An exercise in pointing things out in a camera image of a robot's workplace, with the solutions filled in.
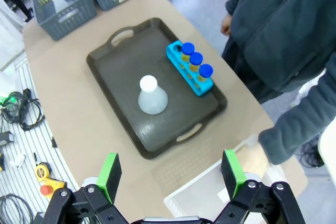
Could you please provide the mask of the person dark fleece jacket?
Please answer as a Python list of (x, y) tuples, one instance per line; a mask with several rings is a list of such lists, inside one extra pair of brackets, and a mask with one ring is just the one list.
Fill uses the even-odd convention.
[(234, 70), (264, 103), (336, 67), (336, 0), (239, 0)]

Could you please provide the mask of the dark brown plastic tray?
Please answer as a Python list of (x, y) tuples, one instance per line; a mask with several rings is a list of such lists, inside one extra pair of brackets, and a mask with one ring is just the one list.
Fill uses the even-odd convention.
[[(131, 27), (117, 45), (108, 40), (87, 56), (87, 64), (131, 141), (145, 159), (154, 159), (198, 136), (227, 107), (217, 86), (197, 96), (166, 55), (177, 36), (154, 17)], [(166, 109), (144, 113), (138, 105), (140, 80), (156, 77), (168, 97)]]

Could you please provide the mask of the blue test tube rack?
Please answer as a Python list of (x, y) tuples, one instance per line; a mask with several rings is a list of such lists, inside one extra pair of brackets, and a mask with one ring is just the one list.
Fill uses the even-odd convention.
[(197, 96), (202, 96), (205, 93), (207, 93), (214, 85), (212, 81), (212, 76), (207, 79), (205, 82), (200, 82), (198, 80), (198, 72), (192, 72), (189, 69), (189, 62), (183, 62), (181, 59), (182, 48), (183, 43), (181, 41), (176, 41), (170, 45), (167, 46), (166, 48), (166, 55), (170, 62), (174, 65), (174, 67), (178, 70), (178, 72), (181, 74), (183, 79), (187, 82), (187, 84), (191, 87), (191, 89), (194, 91), (194, 93)]

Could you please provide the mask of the yellow tape measure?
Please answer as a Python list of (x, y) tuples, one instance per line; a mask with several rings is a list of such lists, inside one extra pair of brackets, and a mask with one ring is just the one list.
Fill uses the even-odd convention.
[(41, 162), (35, 167), (35, 175), (39, 182), (49, 178), (52, 169), (48, 163)]

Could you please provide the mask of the grey plastic mesh basket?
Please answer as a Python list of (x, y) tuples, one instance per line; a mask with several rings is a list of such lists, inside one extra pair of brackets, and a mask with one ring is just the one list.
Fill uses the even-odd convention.
[(32, 0), (37, 24), (53, 40), (66, 36), (97, 14), (94, 0), (65, 1), (69, 6), (57, 13), (51, 0)]

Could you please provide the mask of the white capped conical flask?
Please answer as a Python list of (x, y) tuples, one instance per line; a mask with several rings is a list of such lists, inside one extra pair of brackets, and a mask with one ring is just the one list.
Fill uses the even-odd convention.
[(61, 12), (63, 9), (69, 6), (69, 3), (65, 0), (51, 0), (54, 4), (55, 11), (57, 13)]
[(156, 115), (166, 109), (168, 104), (167, 93), (158, 85), (154, 76), (143, 76), (140, 80), (140, 89), (138, 104), (143, 112)]

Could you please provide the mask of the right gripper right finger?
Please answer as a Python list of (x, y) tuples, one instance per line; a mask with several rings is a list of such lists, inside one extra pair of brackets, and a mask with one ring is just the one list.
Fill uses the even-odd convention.
[(233, 150), (224, 150), (220, 170), (230, 201), (214, 224), (244, 224), (250, 213), (259, 213), (266, 224), (306, 224), (287, 182), (266, 186), (247, 179)]

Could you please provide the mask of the blue capped yellow sample tube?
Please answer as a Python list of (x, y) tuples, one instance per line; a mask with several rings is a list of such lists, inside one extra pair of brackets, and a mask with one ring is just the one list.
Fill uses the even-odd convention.
[(212, 76), (212, 74), (213, 67), (209, 64), (203, 64), (199, 67), (197, 78), (200, 82), (205, 82), (208, 78)]
[(203, 56), (199, 52), (193, 52), (190, 55), (189, 69), (192, 72), (198, 72), (199, 67), (203, 61)]
[(195, 47), (191, 42), (186, 42), (182, 45), (181, 52), (182, 56), (181, 59), (183, 62), (189, 62), (191, 54), (194, 52)]

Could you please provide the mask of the green clip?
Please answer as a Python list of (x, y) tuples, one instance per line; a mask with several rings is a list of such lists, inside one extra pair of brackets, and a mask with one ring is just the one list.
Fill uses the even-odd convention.
[(16, 105), (17, 100), (14, 97), (0, 97), (0, 110), (6, 109), (8, 106)]

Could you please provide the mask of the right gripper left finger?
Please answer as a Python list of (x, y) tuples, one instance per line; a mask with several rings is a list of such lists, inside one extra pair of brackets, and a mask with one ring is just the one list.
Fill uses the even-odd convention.
[(85, 218), (97, 224), (129, 224), (114, 205), (122, 169), (119, 155), (108, 154), (97, 182), (72, 192), (57, 189), (46, 210), (46, 224), (82, 224)]

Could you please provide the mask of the white translucent plastic basket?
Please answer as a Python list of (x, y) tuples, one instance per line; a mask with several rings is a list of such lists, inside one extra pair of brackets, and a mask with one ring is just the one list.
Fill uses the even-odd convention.
[[(251, 147), (256, 136), (250, 136), (233, 150)], [(220, 172), (221, 160), (204, 170), (188, 183), (164, 198), (163, 202), (175, 217), (199, 216), (214, 221), (229, 203), (229, 195)], [(287, 182), (280, 165), (269, 165), (263, 176), (245, 173), (247, 179), (254, 179), (271, 186), (275, 182)], [(250, 213), (244, 224), (266, 224), (261, 214)]]

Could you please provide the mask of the person left hand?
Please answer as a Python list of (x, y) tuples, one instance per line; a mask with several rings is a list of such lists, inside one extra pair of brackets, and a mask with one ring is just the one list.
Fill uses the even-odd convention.
[(246, 171), (258, 175), (263, 178), (269, 166), (269, 160), (260, 143), (254, 144), (248, 150), (248, 162)]

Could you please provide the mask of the black and grey device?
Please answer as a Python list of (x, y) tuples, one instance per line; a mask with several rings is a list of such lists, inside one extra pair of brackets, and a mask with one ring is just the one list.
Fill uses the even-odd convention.
[(0, 146), (4, 146), (8, 143), (13, 143), (13, 134), (10, 131), (0, 133)]

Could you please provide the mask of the yellow emergency stop button box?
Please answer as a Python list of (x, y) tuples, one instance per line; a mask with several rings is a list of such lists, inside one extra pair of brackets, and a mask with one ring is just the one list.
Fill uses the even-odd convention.
[(59, 188), (67, 187), (67, 183), (60, 180), (46, 178), (42, 181), (40, 192), (46, 198), (51, 199), (54, 192)]

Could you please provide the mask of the person left forearm dark sleeve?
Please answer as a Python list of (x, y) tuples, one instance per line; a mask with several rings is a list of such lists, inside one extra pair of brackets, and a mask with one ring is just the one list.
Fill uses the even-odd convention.
[(270, 163), (289, 159), (336, 118), (336, 67), (329, 66), (301, 102), (284, 113), (275, 126), (260, 133), (259, 143)]

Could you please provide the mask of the person right hand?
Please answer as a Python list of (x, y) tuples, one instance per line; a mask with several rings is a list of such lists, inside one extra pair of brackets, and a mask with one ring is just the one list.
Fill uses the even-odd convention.
[(231, 22), (232, 22), (232, 17), (230, 14), (227, 14), (222, 20), (220, 32), (227, 37), (231, 35), (231, 29), (230, 29)]

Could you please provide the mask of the small white object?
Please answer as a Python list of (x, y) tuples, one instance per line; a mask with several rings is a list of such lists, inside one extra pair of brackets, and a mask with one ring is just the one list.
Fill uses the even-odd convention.
[(23, 165), (26, 156), (22, 153), (17, 154), (13, 160), (10, 160), (9, 163), (11, 167), (19, 168)]

